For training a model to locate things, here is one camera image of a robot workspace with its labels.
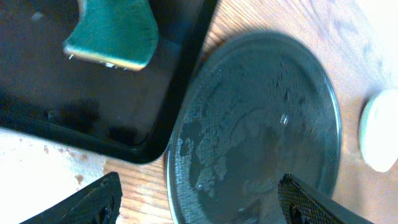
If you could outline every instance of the pan lid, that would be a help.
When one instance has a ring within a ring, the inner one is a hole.
[[[319,61],[296,40],[248,34],[217,50],[184,99],[167,161],[176,223],[284,223],[277,183],[293,173],[331,195],[340,117]]]

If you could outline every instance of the black object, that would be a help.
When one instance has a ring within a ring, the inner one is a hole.
[[[121,197],[119,175],[111,172],[22,223],[116,223]]]
[[[158,48],[145,69],[129,72],[63,54],[76,0],[3,1],[0,126],[138,164],[161,156],[217,0],[149,2]]]
[[[371,223],[321,194],[292,174],[278,184],[280,206],[288,224]]]
[[[326,195],[340,162],[330,81],[302,44],[263,32],[217,50],[187,92],[169,144],[176,223],[279,223],[291,172]]]

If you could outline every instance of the wooden table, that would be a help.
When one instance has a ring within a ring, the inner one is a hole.
[[[357,129],[367,99],[397,88],[397,73],[359,6],[352,0],[222,0],[204,52],[252,30],[275,30],[305,44],[334,86],[343,125],[341,166],[333,199],[376,223],[398,223],[398,163],[386,173],[368,167]],[[8,130],[0,130],[2,222],[23,221],[111,171],[123,199],[118,223],[172,223],[165,157],[135,166]]]

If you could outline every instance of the green sponge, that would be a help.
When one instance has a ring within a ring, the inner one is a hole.
[[[147,0],[79,0],[80,20],[63,43],[66,54],[112,67],[144,68],[158,41]]]

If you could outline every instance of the white round object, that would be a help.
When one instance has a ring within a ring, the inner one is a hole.
[[[398,90],[385,90],[362,112],[359,144],[365,162],[378,172],[388,171],[398,159]]]

